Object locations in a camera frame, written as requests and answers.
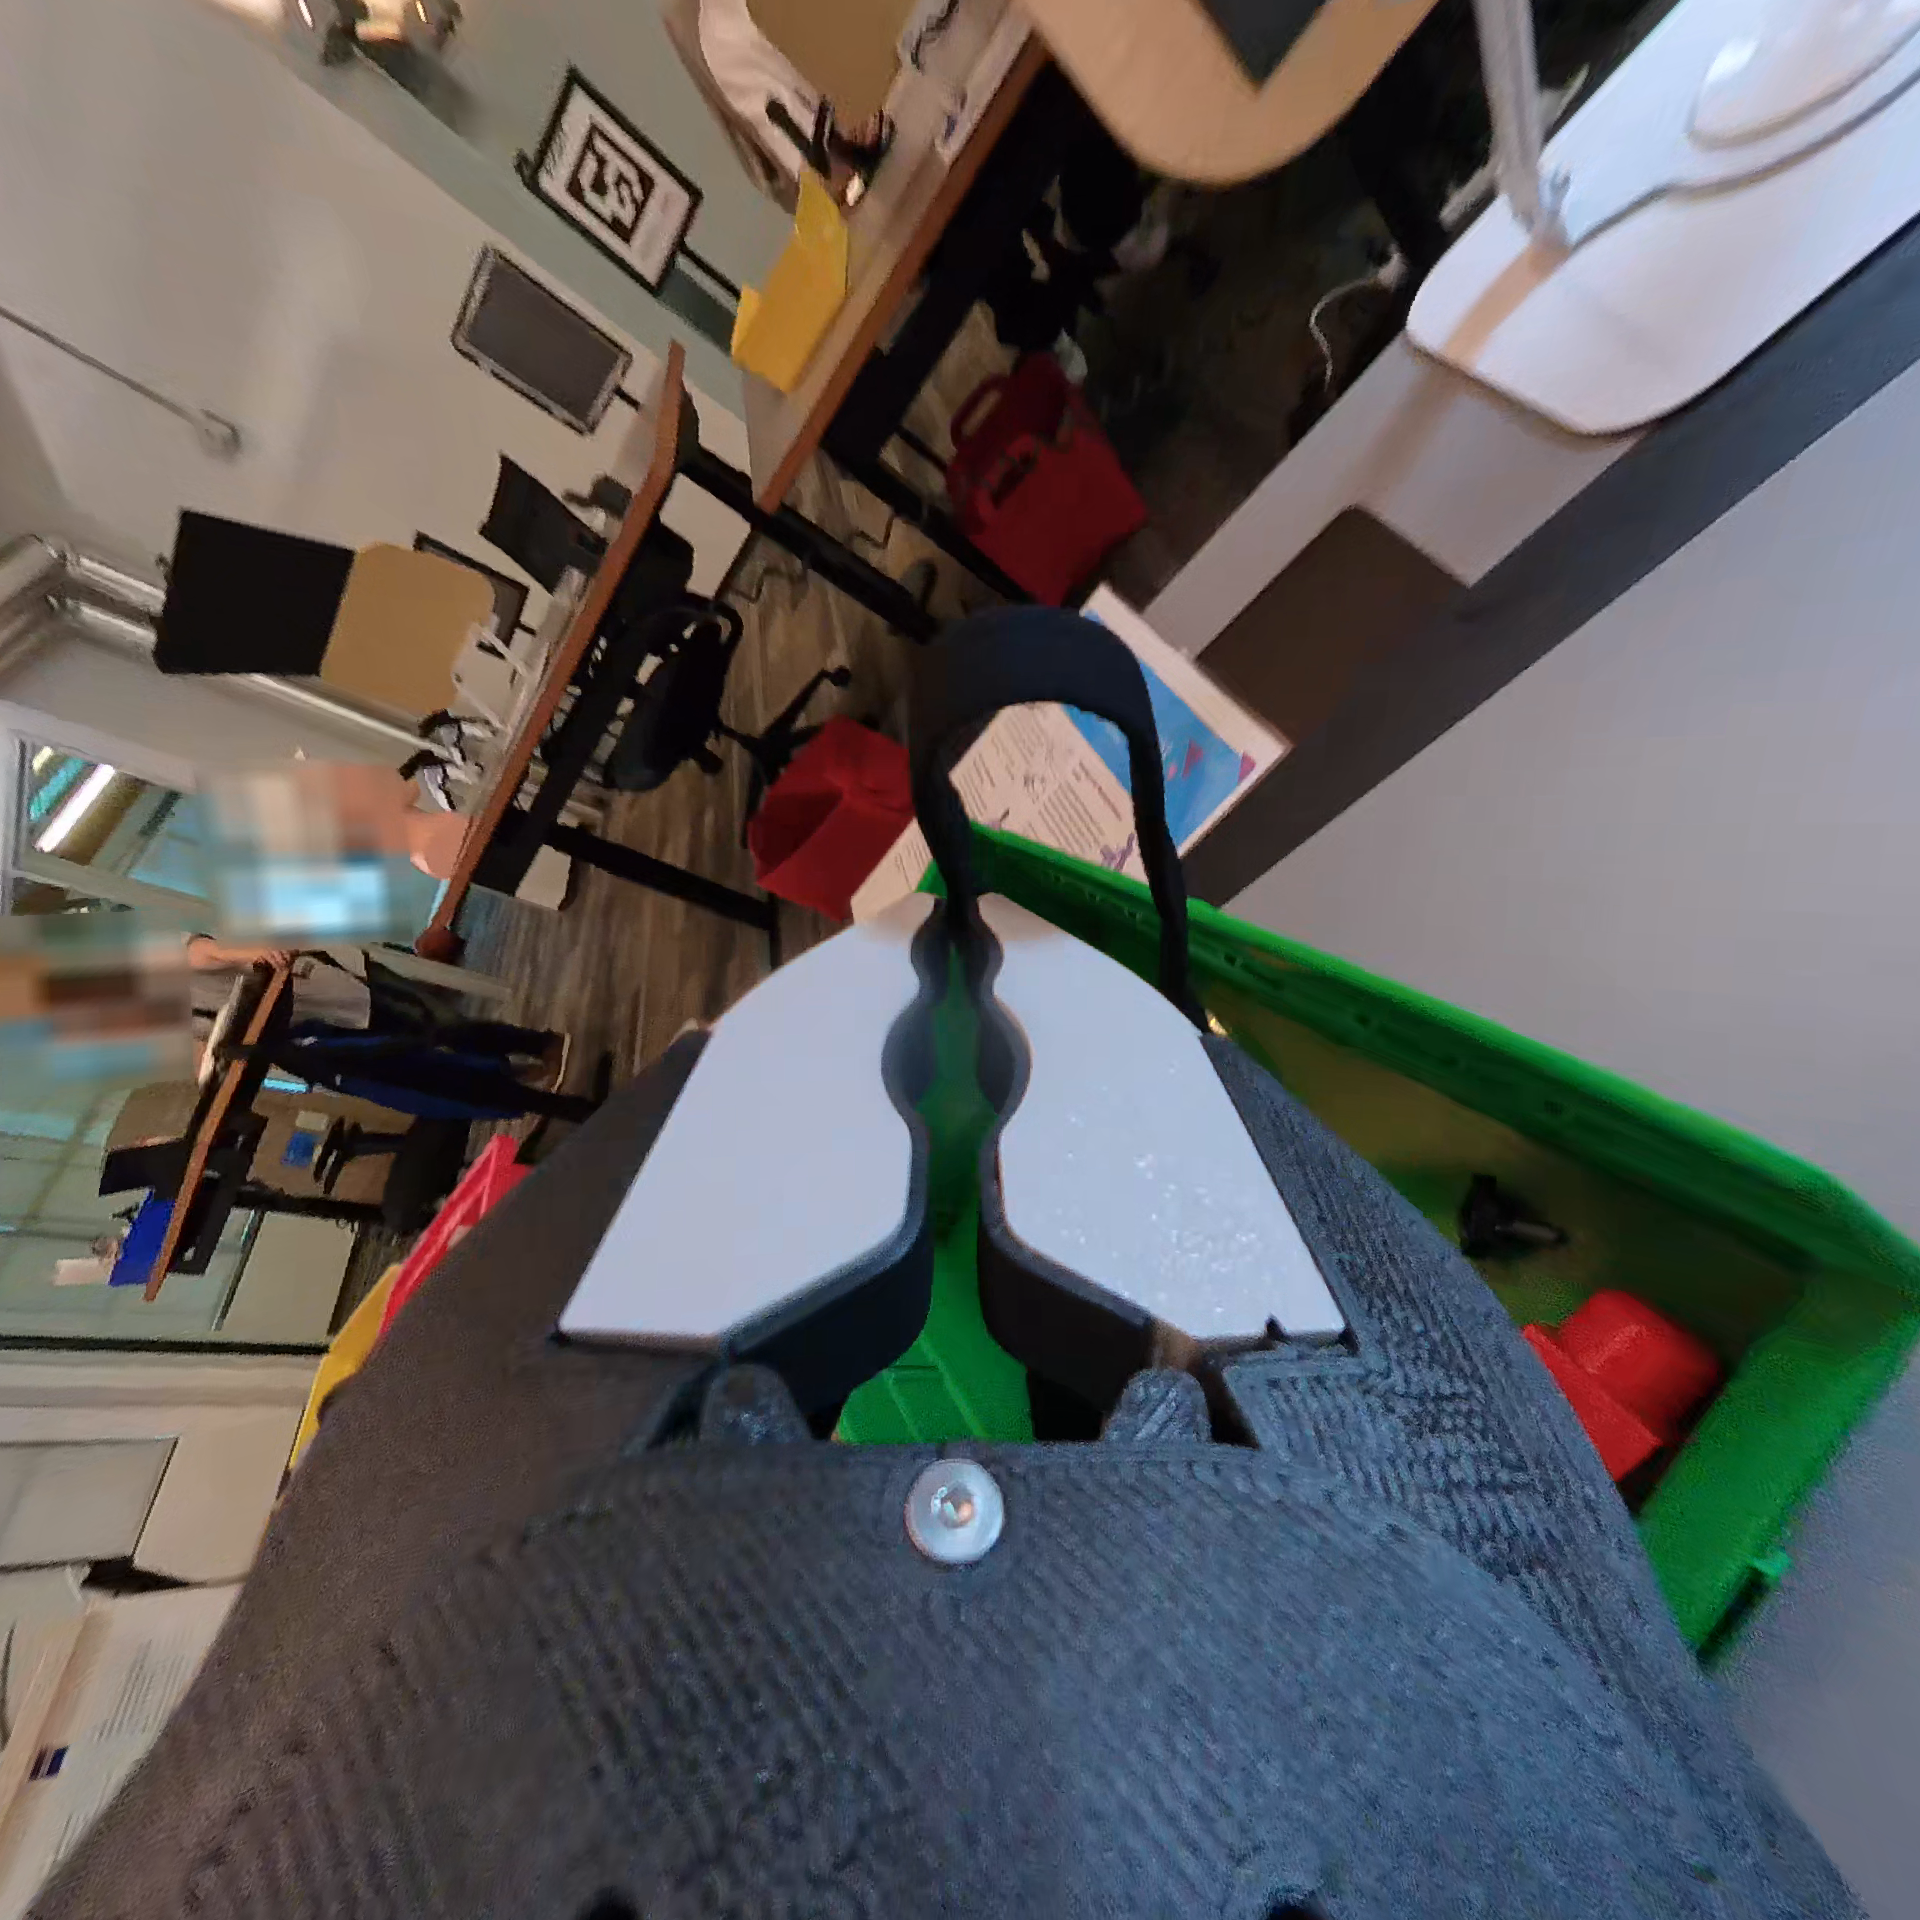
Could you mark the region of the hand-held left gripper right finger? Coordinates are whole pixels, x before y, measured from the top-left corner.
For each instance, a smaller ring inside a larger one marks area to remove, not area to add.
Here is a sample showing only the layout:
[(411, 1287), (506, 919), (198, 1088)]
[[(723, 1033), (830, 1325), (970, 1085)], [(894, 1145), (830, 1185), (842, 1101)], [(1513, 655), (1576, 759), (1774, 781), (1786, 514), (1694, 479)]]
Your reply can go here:
[(1216, 1067), (1157, 985), (1059, 928), (993, 928), (1005, 1089), (979, 1171), (979, 1303), (1048, 1379), (1126, 1379), (1348, 1333)]

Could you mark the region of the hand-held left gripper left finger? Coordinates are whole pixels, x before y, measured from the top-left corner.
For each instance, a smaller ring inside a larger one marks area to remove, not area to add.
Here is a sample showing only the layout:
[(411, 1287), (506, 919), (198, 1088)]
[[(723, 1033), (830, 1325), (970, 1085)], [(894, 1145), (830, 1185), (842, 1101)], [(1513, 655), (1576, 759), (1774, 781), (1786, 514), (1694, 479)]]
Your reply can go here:
[(945, 901), (908, 896), (769, 974), (706, 1030), (584, 1277), (573, 1346), (760, 1365), (842, 1407), (922, 1335), (922, 1097)]

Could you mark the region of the green plastic bin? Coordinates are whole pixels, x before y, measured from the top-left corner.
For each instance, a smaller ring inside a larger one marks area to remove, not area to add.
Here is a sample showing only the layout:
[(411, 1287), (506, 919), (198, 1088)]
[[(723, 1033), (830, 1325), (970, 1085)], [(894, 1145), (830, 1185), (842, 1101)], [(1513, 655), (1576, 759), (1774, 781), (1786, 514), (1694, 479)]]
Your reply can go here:
[[(1141, 881), (1012, 835), (977, 838), (977, 943), (946, 965), (926, 1118), (945, 1216), (920, 1343), (843, 1419), (856, 1439), (1208, 1435), (1268, 1445), (1380, 1496), (1437, 1478), (1433, 1527), (1520, 1541), (1470, 1495), (1520, 1477), (1498, 1391), (1470, 1346), (1515, 1360), (1602, 1505), (1632, 1521), (1680, 1637), (1712, 1656), (1779, 1578), (1796, 1509), (1916, 1343), (1916, 1243), (1832, 1174), (1738, 1127), (1476, 1015), (1200, 905), (1186, 1000), (1348, 1317), (1318, 1349), (1268, 1343), (1126, 1379), (1048, 1379), (979, 1303), (979, 1171), (1005, 1089), (980, 1038), (993, 928), (1059, 928), (1161, 989), (1161, 915)], [(1457, 1209), (1492, 1171), (1568, 1230), (1564, 1250), (1467, 1258)], [(1706, 1338), (1716, 1395), (1680, 1445), (1611, 1482), (1524, 1323), (1557, 1325), (1622, 1288)]]

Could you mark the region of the red bin with white label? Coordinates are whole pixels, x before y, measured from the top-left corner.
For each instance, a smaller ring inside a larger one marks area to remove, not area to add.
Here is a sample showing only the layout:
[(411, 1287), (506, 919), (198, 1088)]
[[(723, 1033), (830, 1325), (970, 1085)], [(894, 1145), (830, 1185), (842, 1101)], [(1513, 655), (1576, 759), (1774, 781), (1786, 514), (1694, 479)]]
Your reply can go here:
[(467, 1239), (490, 1211), (508, 1194), (531, 1167), (522, 1160), (522, 1143), (512, 1136), (493, 1136), (468, 1162), (449, 1200), (433, 1216), (411, 1253), (400, 1258), (395, 1277), (378, 1323), (385, 1337), (400, 1310), (417, 1295), (420, 1285), (443, 1264), (445, 1254)]

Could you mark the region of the small black part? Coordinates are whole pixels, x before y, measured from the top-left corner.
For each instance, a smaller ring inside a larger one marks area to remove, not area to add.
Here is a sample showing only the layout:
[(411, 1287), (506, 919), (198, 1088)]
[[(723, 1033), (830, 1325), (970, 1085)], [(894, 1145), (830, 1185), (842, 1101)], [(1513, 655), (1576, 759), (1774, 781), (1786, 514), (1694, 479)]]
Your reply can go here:
[(1518, 1258), (1564, 1250), (1568, 1230), (1531, 1211), (1492, 1171), (1470, 1177), (1457, 1209), (1457, 1245), (1467, 1258)]

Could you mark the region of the red floor bin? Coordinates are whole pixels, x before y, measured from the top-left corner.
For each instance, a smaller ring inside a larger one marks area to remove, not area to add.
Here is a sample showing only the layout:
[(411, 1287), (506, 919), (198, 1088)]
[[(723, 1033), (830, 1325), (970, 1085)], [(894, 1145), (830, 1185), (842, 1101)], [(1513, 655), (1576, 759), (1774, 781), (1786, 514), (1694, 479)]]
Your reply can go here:
[(747, 825), (760, 886), (833, 923), (915, 819), (906, 744), (845, 714), (826, 720), (765, 787)]

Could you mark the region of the blue and white paper flyer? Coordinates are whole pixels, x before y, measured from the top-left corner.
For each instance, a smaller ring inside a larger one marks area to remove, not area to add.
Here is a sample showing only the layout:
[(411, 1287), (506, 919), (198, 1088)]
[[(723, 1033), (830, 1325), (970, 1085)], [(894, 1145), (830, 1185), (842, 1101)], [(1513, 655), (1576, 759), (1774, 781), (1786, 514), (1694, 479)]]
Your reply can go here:
[[(1168, 833), (1179, 855), (1194, 853), (1292, 743), (1116, 586), (1094, 586), (1074, 615), (1109, 631), (1141, 664)], [(1017, 704), (964, 731), (964, 743), (952, 781), (974, 825), (1145, 880), (1129, 750), (1114, 721), (1064, 704)]]

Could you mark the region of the yellow plastic bin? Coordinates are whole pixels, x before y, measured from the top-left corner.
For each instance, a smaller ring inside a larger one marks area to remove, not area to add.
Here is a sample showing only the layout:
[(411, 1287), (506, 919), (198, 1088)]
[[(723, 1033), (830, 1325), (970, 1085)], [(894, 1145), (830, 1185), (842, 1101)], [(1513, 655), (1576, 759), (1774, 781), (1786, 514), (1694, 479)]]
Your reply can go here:
[(322, 1425), (328, 1406), (366, 1366), (387, 1325), (389, 1304), (398, 1277), (400, 1264), (389, 1264), (378, 1274), (368, 1293), (360, 1299), (360, 1304), (352, 1306), (352, 1311), (346, 1317), (341, 1329), (328, 1343), (328, 1350), (321, 1360), (321, 1368), (316, 1371), (316, 1378), (310, 1383), (300, 1425), (294, 1431), (294, 1442), (286, 1458), (282, 1481), (289, 1481), (294, 1474), (301, 1456), (310, 1449)]

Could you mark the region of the black office chair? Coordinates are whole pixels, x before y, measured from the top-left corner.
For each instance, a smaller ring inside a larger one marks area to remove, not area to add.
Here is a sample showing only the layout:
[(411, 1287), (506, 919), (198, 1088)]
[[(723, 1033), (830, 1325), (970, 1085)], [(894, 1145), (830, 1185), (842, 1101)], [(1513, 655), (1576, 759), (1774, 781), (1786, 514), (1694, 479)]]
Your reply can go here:
[(625, 723), (603, 751), (597, 781), (616, 793), (654, 793), (681, 766), (718, 776), (718, 744), (732, 743), (750, 761), (747, 813), (800, 750), (821, 731), (808, 711), (824, 687), (845, 687), (843, 662), (817, 669), (800, 693), (760, 734), (733, 727), (723, 704), (745, 618), (721, 598), (678, 598), (642, 618), (648, 674), (630, 687)]

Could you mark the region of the red plastic block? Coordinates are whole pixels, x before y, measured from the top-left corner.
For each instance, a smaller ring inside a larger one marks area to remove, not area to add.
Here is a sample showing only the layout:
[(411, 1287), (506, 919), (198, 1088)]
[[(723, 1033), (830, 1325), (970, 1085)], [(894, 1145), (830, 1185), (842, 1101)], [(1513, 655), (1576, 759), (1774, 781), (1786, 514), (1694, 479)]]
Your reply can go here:
[(1608, 1287), (1522, 1337), (1576, 1411), (1611, 1482), (1670, 1454), (1722, 1390), (1715, 1349), (1636, 1293)]

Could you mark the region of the red tote bag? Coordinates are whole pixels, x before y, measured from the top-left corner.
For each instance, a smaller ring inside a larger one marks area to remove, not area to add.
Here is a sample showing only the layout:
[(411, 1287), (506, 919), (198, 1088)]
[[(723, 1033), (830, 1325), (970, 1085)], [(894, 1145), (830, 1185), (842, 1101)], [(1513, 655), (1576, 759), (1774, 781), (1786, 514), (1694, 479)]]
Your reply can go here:
[(1148, 522), (1092, 403), (1048, 351), (984, 379), (952, 416), (952, 512), (1032, 600), (1066, 607)]

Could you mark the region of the black and tan board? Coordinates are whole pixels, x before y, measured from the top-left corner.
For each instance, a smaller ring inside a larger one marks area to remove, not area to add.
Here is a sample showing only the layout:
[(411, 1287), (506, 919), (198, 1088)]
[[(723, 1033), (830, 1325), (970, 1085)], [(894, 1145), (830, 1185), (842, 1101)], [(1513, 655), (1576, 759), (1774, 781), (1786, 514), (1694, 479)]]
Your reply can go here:
[(420, 720), (451, 704), (453, 669), (493, 610), (483, 568), (433, 551), (182, 512), (152, 658), (170, 678), (310, 681)]

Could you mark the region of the yellow folder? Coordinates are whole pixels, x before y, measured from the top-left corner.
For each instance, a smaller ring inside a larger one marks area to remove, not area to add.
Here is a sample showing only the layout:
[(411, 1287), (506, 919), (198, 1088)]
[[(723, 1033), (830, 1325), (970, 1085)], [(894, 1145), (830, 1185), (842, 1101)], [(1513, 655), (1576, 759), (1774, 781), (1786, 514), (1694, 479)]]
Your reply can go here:
[(794, 231), (765, 285), (745, 285), (738, 294), (729, 344), (736, 367), (780, 394), (794, 392), (842, 313), (849, 283), (849, 217), (830, 184), (805, 173)]

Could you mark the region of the wooden framed chair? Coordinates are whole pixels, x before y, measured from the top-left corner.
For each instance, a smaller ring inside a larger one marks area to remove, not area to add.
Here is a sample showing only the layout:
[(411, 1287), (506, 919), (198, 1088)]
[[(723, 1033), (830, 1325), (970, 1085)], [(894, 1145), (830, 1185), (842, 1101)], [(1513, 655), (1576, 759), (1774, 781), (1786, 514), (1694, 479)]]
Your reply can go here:
[(1149, 173), (1240, 184), (1331, 133), (1427, 22), (1433, 2), (1022, 2), (1048, 55)]

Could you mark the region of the wall-mounted dark screen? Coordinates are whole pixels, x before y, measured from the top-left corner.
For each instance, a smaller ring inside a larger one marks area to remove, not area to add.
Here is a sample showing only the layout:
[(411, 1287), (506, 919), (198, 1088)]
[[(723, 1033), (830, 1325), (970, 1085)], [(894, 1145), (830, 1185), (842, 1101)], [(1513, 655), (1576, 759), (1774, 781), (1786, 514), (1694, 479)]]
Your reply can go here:
[(634, 370), (630, 346), (498, 246), (474, 259), (449, 341), (581, 435), (602, 426)]

